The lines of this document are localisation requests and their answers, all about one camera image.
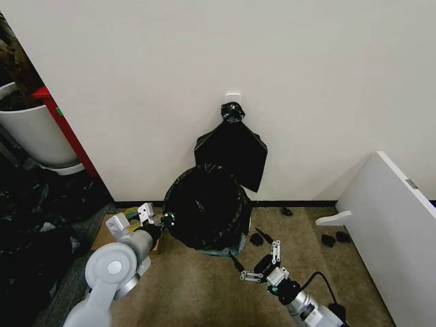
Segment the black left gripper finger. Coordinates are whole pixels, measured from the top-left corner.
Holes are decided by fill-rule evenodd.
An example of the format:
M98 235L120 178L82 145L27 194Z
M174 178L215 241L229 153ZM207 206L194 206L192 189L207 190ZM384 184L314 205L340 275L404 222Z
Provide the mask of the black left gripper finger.
M155 218L155 225L160 228L171 228L175 225L175 216L173 213L158 214Z

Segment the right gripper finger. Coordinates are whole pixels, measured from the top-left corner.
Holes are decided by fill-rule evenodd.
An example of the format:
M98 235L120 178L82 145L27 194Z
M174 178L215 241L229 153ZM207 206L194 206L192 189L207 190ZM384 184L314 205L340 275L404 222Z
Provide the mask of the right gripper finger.
M262 272L254 272L250 270L245 270L244 266L233 256L231 255L231 260L234 264L234 267L240 273L241 281L249 281L249 282L265 282L264 274Z
M280 265L281 263L281 241L274 240L269 234L261 231L261 229L256 228L258 234L271 245L270 254L265 255L259 263L261 265Z

